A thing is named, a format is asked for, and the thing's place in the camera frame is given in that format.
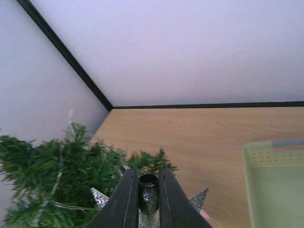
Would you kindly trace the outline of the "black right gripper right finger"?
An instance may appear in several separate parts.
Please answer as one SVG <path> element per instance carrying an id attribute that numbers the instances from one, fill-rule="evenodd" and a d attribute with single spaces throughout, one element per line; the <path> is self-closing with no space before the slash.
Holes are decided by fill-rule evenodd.
<path id="1" fill-rule="evenodd" d="M 159 212 L 161 228 L 211 228 L 189 202 L 170 169 L 159 171 Z"/>

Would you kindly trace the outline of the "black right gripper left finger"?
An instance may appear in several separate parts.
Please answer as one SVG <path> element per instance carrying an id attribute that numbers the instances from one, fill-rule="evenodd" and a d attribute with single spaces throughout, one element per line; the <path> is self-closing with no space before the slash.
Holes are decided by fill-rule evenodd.
<path id="1" fill-rule="evenodd" d="M 137 228 L 139 221 L 138 170 L 128 169 L 115 191 L 87 228 Z"/>

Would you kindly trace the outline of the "silver star ornament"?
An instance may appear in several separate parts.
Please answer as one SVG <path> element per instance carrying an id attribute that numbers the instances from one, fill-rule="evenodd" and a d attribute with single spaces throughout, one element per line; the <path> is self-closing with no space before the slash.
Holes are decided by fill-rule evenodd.
<path id="1" fill-rule="evenodd" d="M 139 228 L 160 228 L 159 219 L 159 178 L 154 174 L 144 174 L 139 177 Z M 209 189 L 199 192 L 189 199 L 196 211 L 200 212 Z M 101 210 L 109 197 L 91 188 L 91 193 Z"/>

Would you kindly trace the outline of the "clear led string lights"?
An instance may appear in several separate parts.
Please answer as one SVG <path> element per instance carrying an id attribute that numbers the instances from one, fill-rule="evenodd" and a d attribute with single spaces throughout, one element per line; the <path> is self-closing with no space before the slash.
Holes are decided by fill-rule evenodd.
<path id="1" fill-rule="evenodd" d="M 57 175 L 57 179 L 56 179 L 56 182 L 55 182 L 55 184 L 52 188 L 50 196 L 43 199 L 43 203 L 42 203 L 40 209 L 38 210 L 37 214 L 35 215 L 35 218 L 33 219 L 32 227 L 34 227 L 34 228 L 38 227 L 40 217 L 45 212 L 45 208 L 49 203 L 51 203 L 55 207 L 69 209 L 69 210 L 86 211 L 86 210 L 93 210 L 94 209 L 94 208 L 69 206 L 69 205 L 65 205 L 65 204 L 62 204 L 62 203 L 51 200 L 51 197 L 55 194 L 55 191 L 56 191 L 56 189 L 59 185 L 59 182 L 60 182 L 60 179 L 61 179 L 61 176 L 62 176 L 62 173 L 63 173 L 63 167 L 64 167 L 64 164 L 63 164 L 63 146 L 61 146 L 61 149 L 59 150 L 59 173 Z"/>

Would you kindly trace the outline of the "small green christmas tree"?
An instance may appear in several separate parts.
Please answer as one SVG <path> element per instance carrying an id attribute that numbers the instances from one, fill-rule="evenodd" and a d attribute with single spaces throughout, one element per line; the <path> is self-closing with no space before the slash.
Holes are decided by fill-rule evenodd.
<path id="1" fill-rule="evenodd" d="M 0 172 L 14 190 L 12 205 L 3 220 L 5 228 L 32 228 L 43 199 L 50 196 L 59 173 L 59 150 L 63 146 L 63 173 L 51 200 L 93 210 L 69 210 L 49 203 L 38 228 L 83 228 L 97 213 L 91 193 L 95 188 L 110 196 L 128 168 L 140 174 L 157 174 L 160 168 L 177 168 L 163 149 L 149 154 L 126 150 L 94 139 L 84 125 L 72 123 L 63 139 L 39 144 L 13 135 L 0 137 Z"/>

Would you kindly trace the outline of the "light green plastic basket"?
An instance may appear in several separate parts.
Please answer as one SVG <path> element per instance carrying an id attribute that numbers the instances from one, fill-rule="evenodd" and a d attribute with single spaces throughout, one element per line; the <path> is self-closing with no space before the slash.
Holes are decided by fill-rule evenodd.
<path id="1" fill-rule="evenodd" d="M 252 142 L 243 147 L 251 226 L 304 226 L 304 139 Z"/>

